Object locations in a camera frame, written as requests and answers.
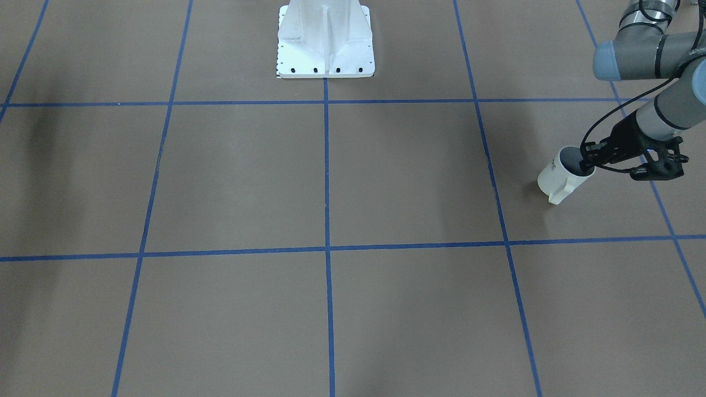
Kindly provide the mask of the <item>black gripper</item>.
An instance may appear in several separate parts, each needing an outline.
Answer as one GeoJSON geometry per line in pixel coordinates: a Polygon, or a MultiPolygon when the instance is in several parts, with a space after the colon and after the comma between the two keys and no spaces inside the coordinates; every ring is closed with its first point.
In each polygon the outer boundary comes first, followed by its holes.
{"type": "Polygon", "coordinates": [[[636,119],[624,119],[615,125],[607,141],[580,144],[582,160],[579,168],[581,171],[597,168],[628,174],[635,181],[677,179],[684,176],[683,164],[689,161],[689,157],[680,152],[681,143],[681,136],[672,136],[665,141],[651,138],[643,133],[636,119]],[[607,165],[641,156],[645,163],[633,168],[619,169],[607,165]],[[598,157],[608,157],[607,164],[601,163],[598,157]]]}

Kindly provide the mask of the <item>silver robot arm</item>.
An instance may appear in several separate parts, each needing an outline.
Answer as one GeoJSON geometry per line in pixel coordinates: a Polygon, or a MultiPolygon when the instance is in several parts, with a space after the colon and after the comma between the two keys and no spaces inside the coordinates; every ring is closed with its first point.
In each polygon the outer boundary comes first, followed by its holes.
{"type": "Polygon", "coordinates": [[[704,2],[697,1],[698,30],[668,34],[679,1],[630,1],[615,38],[593,53],[593,74],[609,81],[659,79],[646,91],[654,97],[616,123],[607,138],[584,135],[579,168],[619,173],[618,163],[643,157],[645,163],[621,173],[636,181],[683,176],[689,158],[680,151],[682,133],[704,121],[704,2]]]}

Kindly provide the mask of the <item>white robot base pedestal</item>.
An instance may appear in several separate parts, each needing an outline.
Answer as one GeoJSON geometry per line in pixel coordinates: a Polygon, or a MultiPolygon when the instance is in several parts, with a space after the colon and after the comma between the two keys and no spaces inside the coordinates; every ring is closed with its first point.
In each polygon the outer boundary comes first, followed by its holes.
{"type": "Polygon", "coordinates": [[[278,12],[276,76],[374,76],[372,21],[358,1],[290,1],[278,12]]]}

